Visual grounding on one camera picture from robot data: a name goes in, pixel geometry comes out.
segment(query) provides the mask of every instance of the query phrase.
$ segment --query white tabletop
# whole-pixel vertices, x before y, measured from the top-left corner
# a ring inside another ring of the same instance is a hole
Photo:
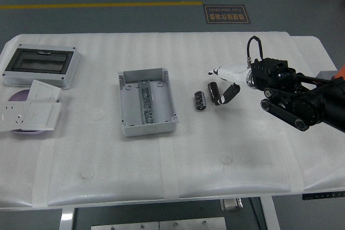
[[[4,71],[18,44],[73,46],[82,57],[60,96],[52,132],[0,134],[0,207],[48,207],[117,201],[247,197],[345,189],[344,134],[324,123],[300,132],[260,107],[262,92],[242,87],[221,107],[208,75],[246,62],[253,35],[264,56],[288,60],[308,76],[335,70],[314,37],[284,32],[23,34],[1,56]],[[251,54],[258,56],[255,44]],[[118,71],[165,67],[179,124],[165,134],[124,137]],[[0,83],[0,101],[21,90]],[[207,108],[197,111],[194,92]]]

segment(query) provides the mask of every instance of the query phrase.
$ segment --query white tape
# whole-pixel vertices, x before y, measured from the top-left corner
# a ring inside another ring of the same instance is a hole
[[[304,181],[297,159],[290,144],[278,141],[278,146],[284,159],[285,167],[290,175],[291,192],[304,191]]]
[[[50,169],[53,160],[55,140],[43,140],[41,143],[36,174],[32,187],[32,207],[47,207]]]
[[[178,182],[174,158],[173,139],[164,134],[159,134],[161,167],[163,177],[163,190],[165,200],[178,200]]]

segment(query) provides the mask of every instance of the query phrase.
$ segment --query capacitor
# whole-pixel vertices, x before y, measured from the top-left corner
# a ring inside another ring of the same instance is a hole
[[[205,94],[203,91],[197,91],[194,94],[194,98],[197,110],[203,110],[206,108]]]
[[[220,93],[219,93],[217,83],[216,82],[210,82],[207,85],[207,88],[209,89],[212,102],[215,103],[216,101],[218,101],[218,99],[220,98]]]

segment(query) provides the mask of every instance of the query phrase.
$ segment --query electrical enclosure box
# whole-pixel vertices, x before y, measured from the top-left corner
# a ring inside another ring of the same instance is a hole
[[[166,68],[118,74],[121,128],[126,137],[176,129],[178,118]]]
[[[2,76],[7,86],[30,86],[39,80],[68,89],[79,58],[75,47],[19,44]]]

